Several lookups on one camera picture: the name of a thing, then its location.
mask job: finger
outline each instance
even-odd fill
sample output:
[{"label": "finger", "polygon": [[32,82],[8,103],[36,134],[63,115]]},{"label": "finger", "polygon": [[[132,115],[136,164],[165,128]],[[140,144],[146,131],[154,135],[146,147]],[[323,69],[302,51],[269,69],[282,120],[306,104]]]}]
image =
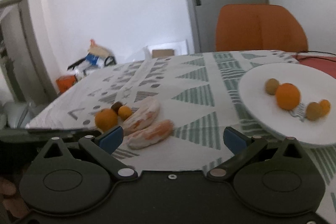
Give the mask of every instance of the finger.
[{"label": "finger", "polygon": [[2,203],[6,210],[16,218],[22,218],[29,213],[25,202],[20,197],[4,199]]},{"label": "finger", "polygon": [[4,195],[14,195],[16,193],[15,184],[0,177],[0,193]]}]

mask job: cardboard box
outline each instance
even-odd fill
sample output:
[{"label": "cardboard box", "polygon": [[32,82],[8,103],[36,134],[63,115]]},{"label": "cardboard box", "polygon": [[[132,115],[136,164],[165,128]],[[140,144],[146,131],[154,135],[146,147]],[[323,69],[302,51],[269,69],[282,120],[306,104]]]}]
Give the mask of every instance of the cardboard box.
[{"label": "cardboard box", "polygon": [[175,51],[172,49],[152,50],[152,58],[174,56],[174,55],[175,55]]}]

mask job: orange chair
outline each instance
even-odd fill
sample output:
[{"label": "orange chair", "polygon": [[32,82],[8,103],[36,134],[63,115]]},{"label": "orange chair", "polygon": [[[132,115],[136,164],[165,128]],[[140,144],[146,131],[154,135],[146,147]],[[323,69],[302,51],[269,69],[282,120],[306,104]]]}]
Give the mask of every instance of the orange chair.
[{"label": "orange chair", "polygon": [[222,7],[216,30],[216,51],[307,51],[305,32],[284,7],[233,4]]}]

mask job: patterned tablecloth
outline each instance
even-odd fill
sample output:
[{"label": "patterned tablecloth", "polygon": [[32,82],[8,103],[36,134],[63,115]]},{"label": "patterned tablecloth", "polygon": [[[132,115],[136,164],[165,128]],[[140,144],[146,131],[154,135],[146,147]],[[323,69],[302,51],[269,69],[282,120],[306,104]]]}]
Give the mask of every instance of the patterned tablecloth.
[{"label": "patterned tablecloth", "polygon": [[[237,91],[246,71],[268,63],[296,63],[281,51],[214,52],[116,65],[89,75],[33,119],[29,127],[94,127],[95,112],[115,101],[136,110],[144,98],[161,103],[158,121],[171,119],[173,135],[141,150],[121,145],[113,156],[141,170],[204,172],[229,159],[223,130],[232,126],[247,136],[274,138],[246,112]],[[336,150],[307,149],[320,170],[326,193],[318,213],[336,223]]]}]

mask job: orange box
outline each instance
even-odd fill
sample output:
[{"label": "orange box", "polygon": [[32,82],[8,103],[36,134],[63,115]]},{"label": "orange box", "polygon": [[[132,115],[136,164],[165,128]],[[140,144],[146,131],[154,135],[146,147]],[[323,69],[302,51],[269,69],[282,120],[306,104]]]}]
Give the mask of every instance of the orange box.
[{"label": "orange box", "polygon": [[71,88],[76,83],[77,83],[77,79],[75,75],[61,76],[60,78],[56,80],[56,84],[61,94],[66,92],[69,88]]}]

